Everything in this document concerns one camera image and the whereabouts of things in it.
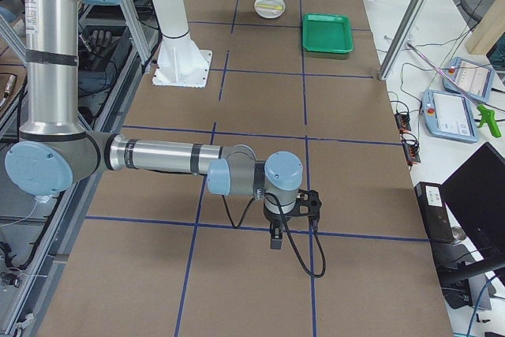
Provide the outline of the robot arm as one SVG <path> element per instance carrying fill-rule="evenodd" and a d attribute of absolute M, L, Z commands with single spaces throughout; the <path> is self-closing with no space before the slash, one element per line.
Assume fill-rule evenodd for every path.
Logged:
<path fill-rule="evenodd" d="M 244 145 L 129 139 L 78 122 L 78 9 L 84 0 L 24 0 L 28 118 L 7 152 L 6 172 L 26 193 L 47 196 L 106 170 L 203 175 L 211 193 L 264 202 L 271 247 L 290 235 L 303 167 L 291 152 L 260 161 Z"/>

